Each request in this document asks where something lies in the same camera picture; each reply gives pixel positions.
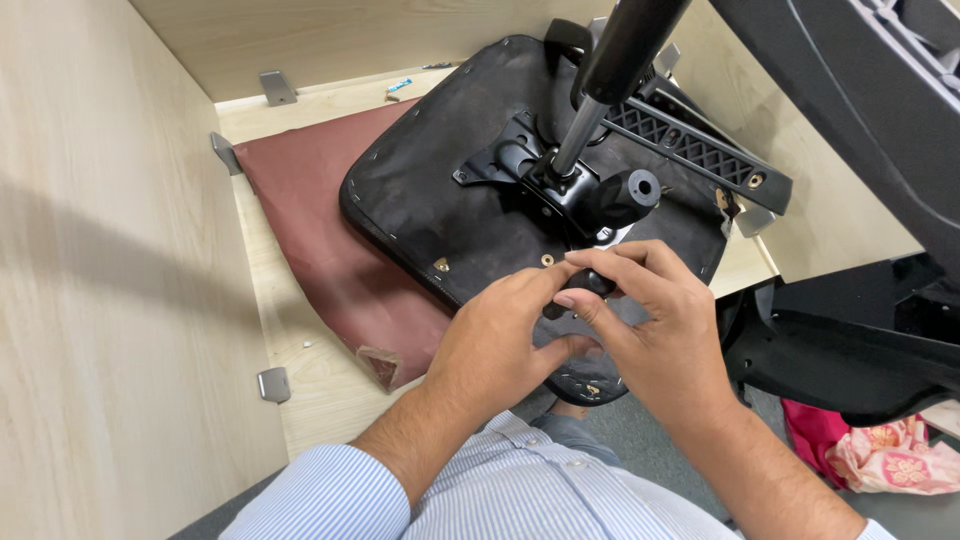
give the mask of brown leather cover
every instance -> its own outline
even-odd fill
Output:
[[[417,100],[234,147],[310,305],[384,390],[426,373],[450,313],[341,216],[351,165]]]

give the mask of blue striped shirt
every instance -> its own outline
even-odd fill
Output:
[[[411,510],[379,461],[346,445],[298,457],[223,540],[737,538],[686,499],[555,444],[509,411],[450,459]],[[858,540],[893,540],[871,521]]]

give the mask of wooden desk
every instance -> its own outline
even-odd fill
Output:
[[[420,97],[453,68],[410,74],[411,85],[395,95]],[[294,105],[270,108],[262,96],[217,104],[222,135],[236,144],[387,105],[384,90],[403,74],[314,86]],[[415,380],[387,395],[353,363],[353,355],[307,303],[280,252],[267,218],[243,175],[232,178],[253,289],[272,367],[284,366],[293,397],[280,405],[287,451],[293,459],[322,443],[343,443],[365,429]],[[777,275],[762,240],[734,228],[710,284],[717,297]],[[304,348],[303,343],[313,345]]]

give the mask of forearm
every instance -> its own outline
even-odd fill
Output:
[[[411,506],[486,420],[453,398],[428,384],[418,386],[349,443],[394,474]]]
[[[748,538],[853,540],[867,525],[736,401],[668,430]]]

